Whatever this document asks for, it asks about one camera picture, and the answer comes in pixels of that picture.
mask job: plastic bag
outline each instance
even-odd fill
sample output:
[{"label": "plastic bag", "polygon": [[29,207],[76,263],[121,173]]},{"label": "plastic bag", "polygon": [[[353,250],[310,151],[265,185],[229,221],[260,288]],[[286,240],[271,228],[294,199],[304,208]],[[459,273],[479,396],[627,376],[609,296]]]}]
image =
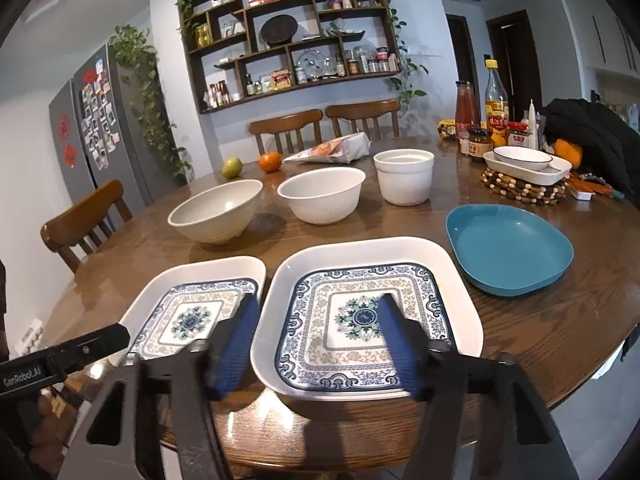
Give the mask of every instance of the plastic bag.
[{"label": "plastic bag", "polygon": [[340,162],[349,164],[369,155],[371,141],[364,132],[332,139],[304,152],[288,156],[284,162]]}]

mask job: white square plate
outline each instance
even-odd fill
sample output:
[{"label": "white square plate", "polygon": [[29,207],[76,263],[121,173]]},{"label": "white square plate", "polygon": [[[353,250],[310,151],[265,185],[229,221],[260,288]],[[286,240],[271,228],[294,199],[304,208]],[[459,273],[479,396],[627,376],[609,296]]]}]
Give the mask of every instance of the white square plate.
[{"label": "white square plate", "polygon": [[266,268],[257,258],[236,256],[168,269],[149,282],[120,320],[130,348],[109,357],[117,365],[126,352],[143,359],[175,354],[206,338],[216,324],[232,317],[242,296],[260,298]]},{"label": "white square plate", "polygon": [[376,322],[387,292],[431,338],[480,355],[482,325],[447,252],[423,238],[384,238],[312,247],[281,264],[252,345],[256,374],[291,397],[405,396]]}]

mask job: red paper cutting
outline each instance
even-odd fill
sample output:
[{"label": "red paper cutting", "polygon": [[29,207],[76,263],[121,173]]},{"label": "red paper cutting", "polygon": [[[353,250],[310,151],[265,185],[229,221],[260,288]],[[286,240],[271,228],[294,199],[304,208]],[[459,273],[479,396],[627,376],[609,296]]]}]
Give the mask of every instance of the red paper cutting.
[{"label": "red paper cutting", "polygon": [[68,144],[65,146],[65,155],[62,157],[62,161],[70,168],[76,165],[76,149]]},{"label": "red paper cutting", "polygon": [[84,81],[85,83],[94,83],[97,81],[97,79],[98,75],[97,73],[95,73],[95,70],[93,68],[88,68],[82,76],[82,81]]},{"label": "red paper cutting", "polygon": [[69,116],[67,114],[62,114],[58,121],[58,138],[60,140],[67,140],[69,138],[70,125],[71,122],[69,121]]}]

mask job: wooden dining table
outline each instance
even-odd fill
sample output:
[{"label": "wooden dining table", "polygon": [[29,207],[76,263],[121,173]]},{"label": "wooden dining table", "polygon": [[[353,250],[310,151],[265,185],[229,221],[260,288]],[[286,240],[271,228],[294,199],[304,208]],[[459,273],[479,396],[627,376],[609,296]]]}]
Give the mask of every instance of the wooden dining table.
[{"label": "wooden dining table", "polygon": [[[394,148],[435,155],[430,199],[412,207],[382,198],[372,156]],[[265,174],[247,164],[241,178],[264,189],[244,234],[226,245],[193,242],[166,222],[181,202],[226,182],[219,173],[197,179],[136,215],[79,267],[46,325],[44,343],[61,342],[117,322],[143,287],[171,267],[247,254],[266,265],[267,283],[295,252],[319,244],[394,236],[427,238],[454,258],[445,218],[456,206],[502,203],[530,210],[571,241],[574,260],[556,283],[516,298],[465,286],[482,321],[482,356],[510,352],[548,406],[565,399],[596,371],[640,320],[640,212],[629,202],[568,197],[556,206],[524,205],[481,183],[483,163],[457,153],[456,143],[425,137],[372,142],[371,155],[352,163],[366,173],[360,202],[336,224],[298,220],[276,190],[288,177],[320,164],[285,163]],[[500,272],[500,262],[487,259]],[[311,402],[277,395],[248,367],[241,389],[212,404],[218,436],[231,463],[287,470],[354,470],[404,462],[425,409],[407,397],[361,402]],[[477,405],[466,407],[463,439],[478,434]]]}]

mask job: kitchen cabinet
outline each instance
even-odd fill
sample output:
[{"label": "kitchen cabinet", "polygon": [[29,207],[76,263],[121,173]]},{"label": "kitchen cabinet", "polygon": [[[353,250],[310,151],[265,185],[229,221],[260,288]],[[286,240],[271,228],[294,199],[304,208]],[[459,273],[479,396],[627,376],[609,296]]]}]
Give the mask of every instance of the kitchen cabinet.
[{"label": "kitchen cabinet", "polygon": [[638,50],[605,0],[566,0],[587,68],[640,77]]}]

